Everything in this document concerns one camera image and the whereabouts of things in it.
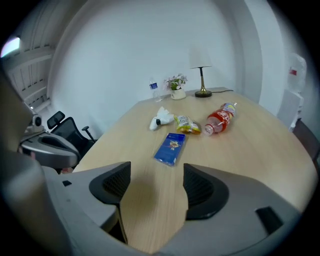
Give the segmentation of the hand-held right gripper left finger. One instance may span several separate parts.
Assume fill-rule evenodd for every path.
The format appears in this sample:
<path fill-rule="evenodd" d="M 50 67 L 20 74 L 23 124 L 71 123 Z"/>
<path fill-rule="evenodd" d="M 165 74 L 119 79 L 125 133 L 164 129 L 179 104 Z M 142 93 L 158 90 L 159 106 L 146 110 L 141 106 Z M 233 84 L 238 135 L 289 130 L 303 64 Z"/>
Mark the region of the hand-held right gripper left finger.
<path fill-rule="evenodd" d="M 131 163 L 69 174 L 43 169 L 47 193 L 66 238 L 59 256 L 143 256 L 128 246 L 120 203 L 131 182 Z"/>

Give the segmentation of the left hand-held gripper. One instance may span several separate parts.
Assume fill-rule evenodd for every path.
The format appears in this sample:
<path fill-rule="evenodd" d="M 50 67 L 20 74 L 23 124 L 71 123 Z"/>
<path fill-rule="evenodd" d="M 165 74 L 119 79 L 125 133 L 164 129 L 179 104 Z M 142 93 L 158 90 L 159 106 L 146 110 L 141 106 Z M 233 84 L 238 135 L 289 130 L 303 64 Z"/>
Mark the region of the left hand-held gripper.
<path fill-rule="evenodd" d="M 73 167 L 80 161 L 80 153 L 66 139 L 61 136 L 45 133 L 41 136 L 44 147 L 22 146 L 24 142 L 33 142 L 33 139 L 45 132 L 42 117 L 32 117 L 19 142 L 18 150 L 34 158 L 46 167 Z"/>

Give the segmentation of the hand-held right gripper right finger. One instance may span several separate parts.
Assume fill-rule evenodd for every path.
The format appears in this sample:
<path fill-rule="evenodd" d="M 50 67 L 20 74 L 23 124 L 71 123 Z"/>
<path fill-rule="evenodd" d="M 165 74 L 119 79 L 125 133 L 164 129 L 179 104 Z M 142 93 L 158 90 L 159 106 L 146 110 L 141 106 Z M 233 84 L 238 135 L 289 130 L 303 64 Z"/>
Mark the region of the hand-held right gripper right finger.
<path fill-rule="evenodd" d="M 299 211 L 262 182 L 184 164 L 188 209 L 162 256 L 265 256 L 292 231 Z"/>

